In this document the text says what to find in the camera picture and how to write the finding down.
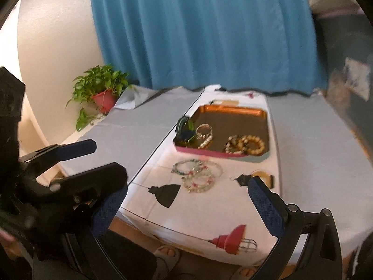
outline green plant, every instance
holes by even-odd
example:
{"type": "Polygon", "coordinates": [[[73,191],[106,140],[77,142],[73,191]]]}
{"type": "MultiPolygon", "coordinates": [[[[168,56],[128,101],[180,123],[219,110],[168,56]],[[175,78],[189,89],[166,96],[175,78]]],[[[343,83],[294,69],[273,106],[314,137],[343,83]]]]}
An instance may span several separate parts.
{"type": "Polygon", "coordinates": [[[90,68],[85,71],[87,75],[79,76],[74,79],[76,81],[72,98],[67,102],[66,106],[71,101],[76,102],[92,102],[92,96],[97,95],[105,90],[112,90],[116,96],[120,96],[128,86],[126,77],[128,73],[122,73],[120,70],[113,71],[113,67],[109,65],[90,68]]]}
{"type": "Polygon", "coordinates": [[[96,116],[87,114],[84,108],[82,108],[79,112],[79,118],[76,121],[76,130],[81,131],[95,118],[96,116]]]}

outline red lamp print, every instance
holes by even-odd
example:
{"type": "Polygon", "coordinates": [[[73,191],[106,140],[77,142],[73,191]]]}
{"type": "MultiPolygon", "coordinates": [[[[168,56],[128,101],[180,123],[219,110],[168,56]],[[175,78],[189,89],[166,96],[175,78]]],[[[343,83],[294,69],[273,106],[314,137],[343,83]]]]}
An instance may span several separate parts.
{"type": "Polygon", "coordinates": [[[254,252],[257,250],[258,245],[252,239],[244,239],[245,229],[246,225],[239,225],[229,235],[220,235],[208,242],[232,255],[237,255],[240,251],[244,253],[254,252]]]}

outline curtain fold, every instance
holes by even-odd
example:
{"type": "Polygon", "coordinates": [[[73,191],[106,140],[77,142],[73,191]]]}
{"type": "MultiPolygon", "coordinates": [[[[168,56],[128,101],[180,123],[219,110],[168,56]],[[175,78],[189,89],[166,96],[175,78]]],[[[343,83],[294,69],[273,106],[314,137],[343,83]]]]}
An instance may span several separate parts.
{"type": "Polygon", "coordinates": [[[91,0],[106,63],[144,87],[326,87],[307,0],[91,0]]]}

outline folded cloth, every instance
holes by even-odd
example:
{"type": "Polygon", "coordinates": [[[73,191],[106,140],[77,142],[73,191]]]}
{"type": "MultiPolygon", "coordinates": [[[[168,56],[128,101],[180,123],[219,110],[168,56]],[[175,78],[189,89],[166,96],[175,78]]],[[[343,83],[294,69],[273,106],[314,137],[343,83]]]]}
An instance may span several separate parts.
{"type": "Polygon", "coordinates": [[[114,105],[117,109],[135,109],[159,91],[131,85],[127,87],[114,105]]]}

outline potted plant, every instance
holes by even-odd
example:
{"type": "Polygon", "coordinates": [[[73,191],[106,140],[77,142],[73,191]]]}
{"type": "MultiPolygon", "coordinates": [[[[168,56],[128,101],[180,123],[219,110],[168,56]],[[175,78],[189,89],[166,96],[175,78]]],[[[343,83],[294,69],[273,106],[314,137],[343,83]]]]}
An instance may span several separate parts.
{"type": "MultiPolygon", "coordinates": [[[[96,66],[85,71],[85,76],[79,76],[74,79],[71,101],[79,103],[96,103],[100,112],[107,114],[115,105],[122,92],[128,87],[126,77],[128,73],[122,73],[120,70],[113,71],[111,65],[96,66]]],[[[86,127],[95,116],[88,115],[84,108],[79,113],[76,129],[80,131],[86,127]]]]}

